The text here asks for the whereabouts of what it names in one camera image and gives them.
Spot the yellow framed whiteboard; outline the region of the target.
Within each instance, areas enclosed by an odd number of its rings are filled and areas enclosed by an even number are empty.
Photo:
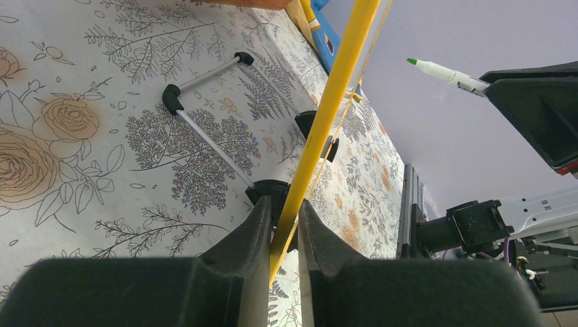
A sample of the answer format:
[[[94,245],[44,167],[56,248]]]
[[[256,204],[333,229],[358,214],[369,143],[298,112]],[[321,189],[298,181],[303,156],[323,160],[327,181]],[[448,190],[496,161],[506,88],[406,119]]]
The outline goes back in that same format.
[[[331,132],[338,133],[347,115],[353,91],[362,80],[363,72],[392,4],[392,1],[356,1],[352,7],[273,237],[269,286],[272,286],[294,236],[297,227],[296,218],[307,196],[326,139]]]

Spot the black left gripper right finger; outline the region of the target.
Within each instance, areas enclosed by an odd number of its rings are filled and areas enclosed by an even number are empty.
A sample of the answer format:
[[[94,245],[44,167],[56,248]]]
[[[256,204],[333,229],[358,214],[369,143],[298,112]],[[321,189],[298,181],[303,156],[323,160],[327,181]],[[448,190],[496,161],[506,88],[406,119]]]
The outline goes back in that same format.
[[[505,264],[371,260],[299,209],[304,326],[542,326],[531,291]]]

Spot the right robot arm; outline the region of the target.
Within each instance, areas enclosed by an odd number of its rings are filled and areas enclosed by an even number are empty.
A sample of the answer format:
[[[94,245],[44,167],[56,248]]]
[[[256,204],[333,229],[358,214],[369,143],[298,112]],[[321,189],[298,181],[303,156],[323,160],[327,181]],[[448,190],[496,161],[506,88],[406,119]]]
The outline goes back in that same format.
[[[410,64],[433,78],[491,102],[545,163],[557,174],[577,175],[577,64],[490,71],[480,78],[431,61]],[[577,225],[577,189],[534,198],[471,201],[424,221],[419,206],[417,175],[406,166],[399,250],[405,258],[430,258],[453,248],[470,255],[501,249],[504,261],[525,279],[546,312],[577,308],[577,293],[544,294],[535,270],[513,256],[520,240],[529,253],[577,258],[577,247],[536,241],[536,236]]]

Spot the green white marker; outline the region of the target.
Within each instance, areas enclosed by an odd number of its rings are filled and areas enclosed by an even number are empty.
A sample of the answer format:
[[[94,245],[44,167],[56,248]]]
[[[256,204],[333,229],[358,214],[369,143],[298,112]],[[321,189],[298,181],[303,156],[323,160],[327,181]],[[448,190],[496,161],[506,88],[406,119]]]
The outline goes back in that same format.
[[[407,62],[421,70],[424,74],[456,86],[462,91],[469,92],[479,97],[486,97],[485,90],[489,87],[488,82],[473,78],[463,72],[447,68],[431,61],[422,61],[407,58]]]

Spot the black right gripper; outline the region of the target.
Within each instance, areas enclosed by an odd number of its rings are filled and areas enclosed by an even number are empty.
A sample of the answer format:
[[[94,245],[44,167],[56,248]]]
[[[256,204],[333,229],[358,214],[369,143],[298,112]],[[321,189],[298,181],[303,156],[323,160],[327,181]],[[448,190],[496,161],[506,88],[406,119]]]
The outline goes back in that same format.
[[[578,179],[577,62],[494,70],[487,99],[561,176]]]

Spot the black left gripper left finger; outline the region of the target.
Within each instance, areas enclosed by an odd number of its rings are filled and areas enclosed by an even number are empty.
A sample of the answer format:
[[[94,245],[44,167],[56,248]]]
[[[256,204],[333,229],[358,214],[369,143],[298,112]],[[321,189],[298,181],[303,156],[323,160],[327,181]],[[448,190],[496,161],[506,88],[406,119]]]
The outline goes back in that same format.
[[[2,326],[265,326],[271,199],[196,258],[53,259],[32,266]]]

